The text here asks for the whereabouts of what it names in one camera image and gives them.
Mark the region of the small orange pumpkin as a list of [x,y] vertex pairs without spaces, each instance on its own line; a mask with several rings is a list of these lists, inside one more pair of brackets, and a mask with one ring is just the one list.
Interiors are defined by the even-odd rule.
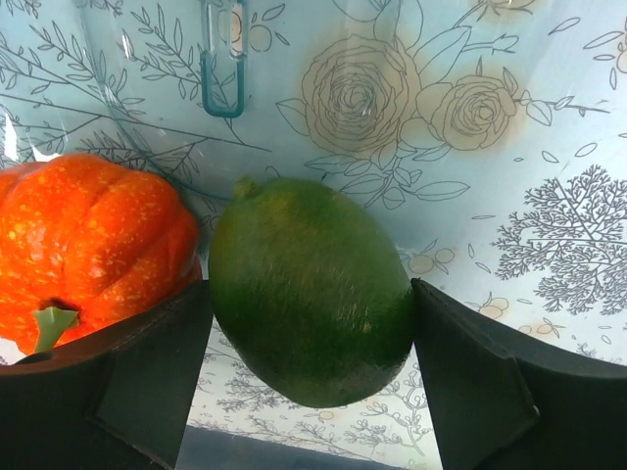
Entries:
[[92,154],[1,173],[1,335],[36,350],[36,313],[72,311],[67,344],[198,281],[198,224],[161,176]]

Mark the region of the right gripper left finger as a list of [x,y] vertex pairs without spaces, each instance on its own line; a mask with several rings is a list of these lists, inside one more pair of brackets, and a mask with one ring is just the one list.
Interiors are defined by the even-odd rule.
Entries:
[[207,281],[1,369],[4,469],[171,469],[213,322]]

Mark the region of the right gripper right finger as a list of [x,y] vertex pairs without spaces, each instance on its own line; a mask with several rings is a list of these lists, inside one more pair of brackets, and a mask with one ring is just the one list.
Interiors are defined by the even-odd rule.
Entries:
[[623,469],[626,368],[568,352],[414,279],[414,336],[446,469]]

